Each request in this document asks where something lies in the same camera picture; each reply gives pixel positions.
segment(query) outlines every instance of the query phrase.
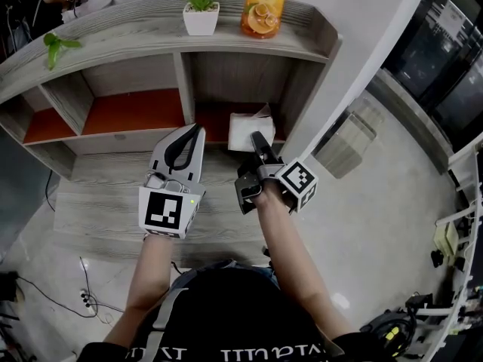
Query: white wall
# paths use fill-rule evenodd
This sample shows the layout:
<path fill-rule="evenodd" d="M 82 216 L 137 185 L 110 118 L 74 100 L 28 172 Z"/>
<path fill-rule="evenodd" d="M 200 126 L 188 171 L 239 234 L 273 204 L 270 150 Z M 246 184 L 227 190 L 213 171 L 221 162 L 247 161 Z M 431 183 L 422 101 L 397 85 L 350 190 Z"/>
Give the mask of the white wall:
<path fill-rule="evenodd" d="M 298 0 L 317 6 L 343 35 L 343 45 L 284 156 L 307 156 L 372 79 L 420 0 Z"/>

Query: white paper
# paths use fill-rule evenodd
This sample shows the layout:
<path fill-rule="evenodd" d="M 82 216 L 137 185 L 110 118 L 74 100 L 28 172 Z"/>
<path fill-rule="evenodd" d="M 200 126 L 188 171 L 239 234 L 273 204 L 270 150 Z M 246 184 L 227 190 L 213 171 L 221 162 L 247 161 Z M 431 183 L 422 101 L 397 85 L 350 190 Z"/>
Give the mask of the white paper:
<path fill-rule="evenodd" d="M 259 131 L 266 141 L 272 145 L 275 139 L 275 125 L 270 107 L 264 106 L 257 114 L 232 113 L 229 119 L 228 150 L 237 152 L 253 152 L 251 134 Z"/>
<path fill-rule="evenodd" d="M 457 39 L 458 32 L 461 30 L 465 21 L 466 16 L 451 0 L 446 2 L 441 16 L 438 18 L 438 24 L 453 40 Z"/>

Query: hand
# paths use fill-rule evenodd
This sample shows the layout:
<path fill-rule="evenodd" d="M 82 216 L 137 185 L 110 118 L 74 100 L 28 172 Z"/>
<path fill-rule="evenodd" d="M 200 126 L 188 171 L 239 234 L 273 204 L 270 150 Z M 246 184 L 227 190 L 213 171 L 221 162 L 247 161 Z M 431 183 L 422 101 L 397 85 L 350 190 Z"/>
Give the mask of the hand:
<path fill-rule="evenodd" d="M 269 179 L 263 183 L 263 191 L 257 197 L 252 198 L 252 201 L 257 209 L 266 207 L 272 203 L 285 204 L 281 196 L 280 186 L 276 181 Z"/>

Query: power outlet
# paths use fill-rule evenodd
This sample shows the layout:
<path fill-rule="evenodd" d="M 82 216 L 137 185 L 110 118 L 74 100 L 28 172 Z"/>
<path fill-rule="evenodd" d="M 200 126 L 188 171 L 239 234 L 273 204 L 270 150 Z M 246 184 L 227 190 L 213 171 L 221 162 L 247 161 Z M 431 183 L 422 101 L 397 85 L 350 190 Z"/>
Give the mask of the power outlet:
<path fill-rule="evenodd" d="M 95 301 L 92 299 L 92 296 L 89 296 L 87 290 L 84 289 L 79 291 L 79 295 L 81 296 L 82 303 L 85 305 L 85 308 L 89 311 L 89 314 L 94 316 L 96 314 L 94 310 Z"/>

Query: tiled floor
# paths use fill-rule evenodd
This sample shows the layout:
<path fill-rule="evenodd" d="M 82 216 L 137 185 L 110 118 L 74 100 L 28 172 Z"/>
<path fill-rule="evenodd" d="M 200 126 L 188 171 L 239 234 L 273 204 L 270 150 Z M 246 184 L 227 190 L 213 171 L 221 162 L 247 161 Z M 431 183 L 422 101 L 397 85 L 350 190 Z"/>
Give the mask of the tiled floor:
<path fill-rule="evenodd" d="M 415 290 L 436 288 L 441 268 L 435 270 L 429 257 L 434 222 L 454 211 L 449 178 L 438 175 L 409 133 L 378 106 L 385 121 L 353 172 L 337 180 L 308 160 L 320 177 L 318 194 L 294 216 L 334 301 L 357 327 L 403 304 Z M 44 204 L 0 269 L 18 270 L 52 298 L 88 315 L 79 298 L 85 288 L 79 257 L 54 246 L 53 220 Z M 97 298 L 122 308 L 134 264 L 85 261 Z M 109 332 L 109 324 L 80 318 L 20 283 L 26 302 L 17 312 L 39 360 L 62 360 Z M 115 321 L 118 313 L 102 308 L 100 318 Z"/>

